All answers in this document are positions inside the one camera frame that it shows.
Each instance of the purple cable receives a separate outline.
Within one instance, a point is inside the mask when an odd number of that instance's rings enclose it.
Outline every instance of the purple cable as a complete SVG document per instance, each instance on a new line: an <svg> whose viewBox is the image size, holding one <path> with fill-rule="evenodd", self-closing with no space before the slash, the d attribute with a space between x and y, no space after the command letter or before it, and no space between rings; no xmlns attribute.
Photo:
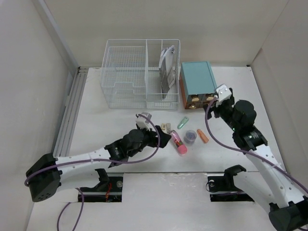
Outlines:
<svg viewBox="0 0 308 231"><path fill-rule="evenodd" d="M159 135L159 132L158 132L157 128L155 127L154 123L150 119L148 119L147 117L145 117L144 115L141 115L141 114L138 114L138 116L145 118L153 126L153 128L155 129L155 131L157 133L157 137L158 137L158 143L157 143L156 149L154 150L153 154L151 154L147 158L144 158L142 160L129 161L129 162L128 161L118 161L118 160L96 158L96 159L92 159L92 160L77 160L77 161L66 162L66 163L62 163L62 164L58 164L58 165L52 165L52 166L49 166L49 167L42 168L39 171L36 171L36 172L32 173L30 176L28 176L27 179L25 180L25 186L27 186L27 187L29 186L28 182L29 182L29 180L31 180L31 178L35 177L36 175L38 175L38 174L40 174L44 171L47 171L47 170L50 170L50 169L53 169L53 168L56 168L56 167L62 167L62 166L66 166L66 165L75 165L75 164L87 163L87 162L92 162L92 161L106 161L106 162L113 162L113 163L117 163L117 164L137 164L137 163L141 163L141 162L144 162L144 161L152 158L157 153L157 151L159 149L160 135Z"/></svg>
<svg viewBox="0 0 308 231"><path fill-rule="evenodd" d="M217 100L217 98L212 99L211 102L208 104L208 106L206 108L206 111L205 111L205 125L206 125L206 129L207 129L208 133L210 134L210 136L212 137L212 139L216 143L218 143L220 146L222 146L224 148L231 149L231 150L236 151L236 152L241 152L241 153L249 154L249 155L252 155L252 156L254 156L256 158L259 158L259 159L263 160L264 162L268 163L270 166L274 167L277 171L281 172L283 175L285 175L286 177L288 177L289 179L294 181L299 187L301 187L308 194L308 189L301 182L299 182L297 179L292 177L289 173L287 173L287 172L283 171L281 168L277 167L271 161L269 161L269 160L267 160L267 159L265 159L265 158L263 158L263 157L261 157L261 156L259 156L257 154L254 154L252 152L227 146L227 145L223 144L222 142L220 142L219 140L216 139L216 137L213 135L213 133L212 133L212 131L211 131L209 125L208 125L208 120L207 120L207 115L208 115L209 109L211 108L211 106L213 105L213 103L216 100Z"/></svg>
<svg viewBox="0 0 308 231"><path fill-rule="evenodd" d="M80 192L80 194L81 194L81 208L80 208L80 212L79 212L78 218L77 218L77 220L76 220L76 223L75 223L75 225L74 225L72 231L75 231L75 229L76 229L76 227L77 227L77 224L78 224L78 222L79 222L79 219L80 219L80 217L81 217L81 213L82 213L82 210L83 210L83 205L84 205L84 203L85 203L85 196L84 196L82 190L80 190L80 189L78 189L78 188L76 188L76 189L77 189L78 192ZM59 225L60 225L60 218L61 218L61 216L62 216L62 213L64 212L64 210L65 210L70 204L71 204L71 202L67 203L67 204L64 206L64 208L62 209L62 211L61 211L61 213L60 213L60 215L59 215L59 217L58 217L58 220L57 220L57 231L60 231Z"/></svg>
<svg viewBox="0 0 308 231"><path fill-rule="evenodd" d="M158 151L158 149L159 149L159 146L160 146L160 135L159 135L159 132L158 132L157 128L155 127L154 123L153 123L150 119L148 119L147 117L145 117L144 115L141 115L141 114L138 114L138 116L141 116L141 117L145 118L145 119L153 126L153 128L155 129L155 131L156 131L156 133L157 133L157 137L158 137L158 142L157 142L157 147L156 147L156 149L155 149L154 152L153 152L150 156L148 156L147 158L144 158L144 159L142 159L142 160L129 161L129 162L128 162L128 161L117 161L117 160L109 160L109 159L100 159L100 158L97 158L97 159L92 159L92 160L78 160L78 161L72 161L72 162L62 163L62 164L58 164L58 165L53 165L53 166L45 167L45 168L43 168L43 169L41 169L41 170L39 170L39 171L37 171L37 172L32 173L32 174L31 174L30 176L28 176L27 179L25 180L25 186L29 187L29 185L28 185L29 180L31 180L31 178L35 177L37 174L40 174L40 173L42 173L42 172L44 172L44 171L47 171L47 170L50 170L50 169L53 169L53 168L56 168L56 167L61 167L61 166L66 166L66 165L74 165L74 164L81 164L81 163L87 163L87 162L91 162L91 161L107 161L107 162L113 162L113 163L119 163L119 164L136 164L136 163L141 163L141 162L143 162L143 161L146 161L146 160L152 158L152 157L157 153L157 151ZM77 227L77 224L78 224L78 222L79 222L79 219L80 219L80 217L81 217L81 213L82 213L82 210L83 210L83 205L84 205L84 202L85 202L85 197L84 197L83 192L82 192L80 189L78 189L78 188L76 188L76 189L77 189L77 190L80 192L80 194L81 194L81 208L80 208L80 212L79 212L78 218L77 218L77 220L76 220L76 223L75 223L75 225L74 225L72 231L74 231L74 230L76 229L76 227ZM64 206L64 208L62 209L62 211L61 211L61 213L60 213L60 215L59 215L59 217L58 217L58 220L57 220L57 231L60 231L60 229L59 229L59 224L60 224L61 215L62 215L62 213L65 211L65 209L66 209L70 204L71 204L71 202L67 203L67 204Z"/></svg>

